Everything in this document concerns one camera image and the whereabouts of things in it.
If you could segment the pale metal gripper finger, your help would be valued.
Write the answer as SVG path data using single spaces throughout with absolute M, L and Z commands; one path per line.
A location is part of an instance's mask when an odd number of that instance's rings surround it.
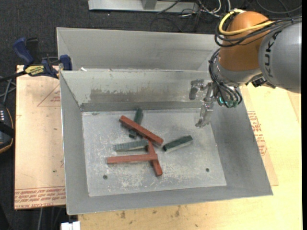
M 201 107 L 199 120 L 195 124 L 195 126 L 197 128 L 203 128 L 210 123 L 211 116 L 212 116 L 212 113 L 213 113 L 213 107 L 214 107 L 214 104 L 212 104 L 212 103 L 205 103 Z
M 196 80 L 192 80 L 190 82 L 191 84 L 191 89 L 189 92 L 189 99 L 190 100 L 195 100 L 196 98 L 196 93 L 198 91 L 202 91 L 203 87 L 204 87 L 204 79 L 196 79 Z

